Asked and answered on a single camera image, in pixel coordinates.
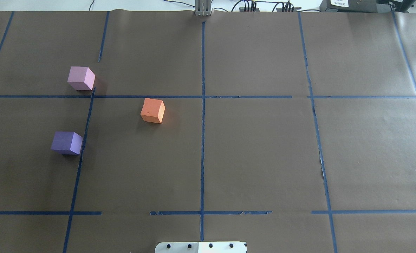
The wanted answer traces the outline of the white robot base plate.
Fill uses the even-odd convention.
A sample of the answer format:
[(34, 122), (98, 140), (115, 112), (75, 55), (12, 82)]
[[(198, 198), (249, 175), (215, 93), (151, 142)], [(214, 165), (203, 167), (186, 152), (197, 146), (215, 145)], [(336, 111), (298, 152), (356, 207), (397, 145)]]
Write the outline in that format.
[(247, 243), (240, 241), (161, 242), (155, 253), (246, 253)]

